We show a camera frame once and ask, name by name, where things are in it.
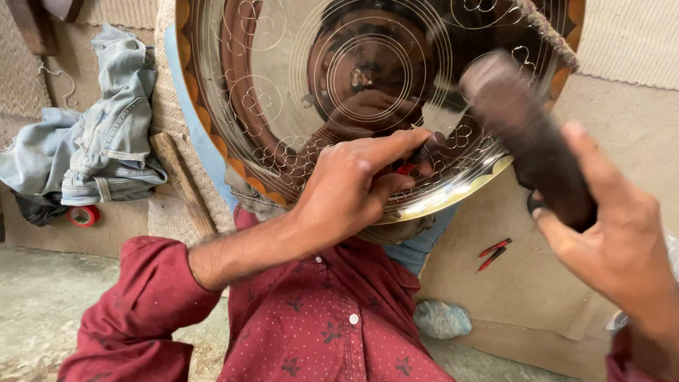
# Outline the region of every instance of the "blue plastic bag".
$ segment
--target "blue plastic bag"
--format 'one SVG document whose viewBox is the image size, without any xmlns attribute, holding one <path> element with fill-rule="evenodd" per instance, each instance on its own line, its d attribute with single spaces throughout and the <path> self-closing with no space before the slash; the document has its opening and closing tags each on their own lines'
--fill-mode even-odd
<svg viewBox="0 0 679 382">
<path fill-rule="evenodd" d="M 419 303 L 413 320 L 422 333 L 433 338 L 448 339 L 471 331 L 469 312 L 465 308 L 439 301 Z"/>
</svg>

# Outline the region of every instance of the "thread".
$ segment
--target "thread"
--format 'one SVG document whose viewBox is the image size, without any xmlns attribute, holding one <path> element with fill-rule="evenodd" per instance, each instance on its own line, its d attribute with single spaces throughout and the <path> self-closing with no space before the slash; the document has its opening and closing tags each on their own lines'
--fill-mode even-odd
<svg viewBox="0 0 679 382">
<path fill-rule="evenodd" d="M 68 93 L 66 93 L 66 94 L 63 96 L 63 99 L 64 99 L 64 106 L 65 106 L 67 109 L 69 109 L 69 110 L 73 110 L 73 109 L 71 109 L 71 108 L 69 107 L 69 100 L 68 100 L 68 98 L 69 98 L 70 96 L 72 96 L 73 93 L 75 93 L 75 80 L 73 79 L 73 77 L 71 77 L 68 73 L 66 73 L 66 72 L 63 71 L 63 70 L 60 70 L 60 71 L 57 71 L 57 72 L 53 72 L 53 71 L 49 70 L 49 69 L 45 66 L 45 63 L 44 63 L 40 58 L 37 59 L 37 62 L 38 62 L 38 64 L 40 64 L 40 67 L 38 68 L 38 72 L 37 72 L 35 75 L 39 75 L 39 74 L 40 74 L 40 71 L 44 70 L 44 71 L 46 71 L 47 73 L 52 74 L 52 75 L 62 75 L 62 74 L 65 74 L 65 75 L 69 78 L 69 80 L 71 81 L 71 85 L 72 85 L 71 91 L 68 92 Z"/>
</svg>

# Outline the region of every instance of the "person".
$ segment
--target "person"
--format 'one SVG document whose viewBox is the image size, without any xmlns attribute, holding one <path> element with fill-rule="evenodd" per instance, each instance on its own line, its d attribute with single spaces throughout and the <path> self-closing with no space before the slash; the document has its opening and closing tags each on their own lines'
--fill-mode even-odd
<svg viewBox="0 0 679 382">
<path fill-rule="evenodd" d="M 546 209 L 534 217 L 556 256 L 617 304 L 631 323 L 608 357 L 609 381 L 679 381 L 679 289 L 656 200 L 625 179 L 575 123 L 563 127 L 599 204 L 584 234 Z M 159 237 L 127 241 L 120 279 L 83 315 L 59 381 L 186 381 L 192 346 L 177 328 L 202 321 L 229 290 L 230 341 L 219 381 L 454 381 L 413 323 L 418 278 L 352 237 L 413 179 L 388 174 L 426 129 L 322 151 L 299 202 L 258 224 L 187 249 Z"/>
</svg>

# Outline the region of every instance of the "hairy forearm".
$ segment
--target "hairy forearm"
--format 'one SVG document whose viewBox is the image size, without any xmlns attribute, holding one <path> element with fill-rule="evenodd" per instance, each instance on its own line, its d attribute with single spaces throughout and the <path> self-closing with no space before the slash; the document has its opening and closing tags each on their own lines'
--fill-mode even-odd
<svg viewBox="0 0 679 382">
<path fill-rule="evenodd" d="M 189 251 L 189 266 L 207 290 L 222 290 L 267 268 L 303 258 L 320 249 L 293 212 Z"/>
</svg>

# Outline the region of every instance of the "black cloth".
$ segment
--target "black cloth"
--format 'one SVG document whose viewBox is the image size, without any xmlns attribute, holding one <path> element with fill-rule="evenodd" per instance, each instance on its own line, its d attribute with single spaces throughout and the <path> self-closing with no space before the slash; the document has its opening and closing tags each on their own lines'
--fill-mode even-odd
<svg viewBox="0 0 679 382">
<path fill-rule="evenodd" d="M 61 205 L 61 192 L 48 192 L 44 195 L 18 194 L 12 190 L 21 216 L 38 227 L 47 226 L 54 218 L 63 215 L 68 207 Z"/>
</svg>

